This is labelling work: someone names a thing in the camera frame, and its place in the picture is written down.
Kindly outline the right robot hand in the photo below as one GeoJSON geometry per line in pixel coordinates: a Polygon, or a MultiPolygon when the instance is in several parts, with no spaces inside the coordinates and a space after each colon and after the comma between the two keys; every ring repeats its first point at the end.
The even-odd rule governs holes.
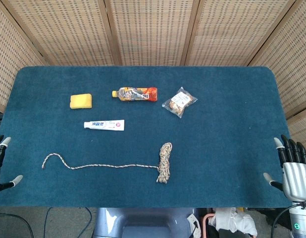
{"type": "Polygon", "coordinates": [[[275,181],[270,174],[263,173],[270,186],[284,192],[292,202],[306,202],[306,149],[300,142],[281,135],[281,139],[274,137],[280,167],[282,182],[275,181]]]}

